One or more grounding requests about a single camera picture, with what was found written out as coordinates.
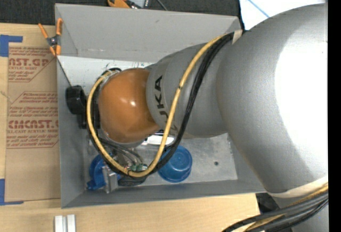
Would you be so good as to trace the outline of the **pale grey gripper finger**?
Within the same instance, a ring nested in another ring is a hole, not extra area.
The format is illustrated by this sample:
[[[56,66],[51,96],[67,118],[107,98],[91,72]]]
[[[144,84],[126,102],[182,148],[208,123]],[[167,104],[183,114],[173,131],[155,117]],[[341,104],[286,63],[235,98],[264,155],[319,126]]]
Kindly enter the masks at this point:
[[[103,173],[103,179],[105,182],[104,190],[107,194],[109,194],[110,193],[110,171],[106,165],[102,168],[102,173]]]
[[[118,185],[119,175],[115,172],[109,173],[109,191],[113,192],[115,191],[119,185]]]

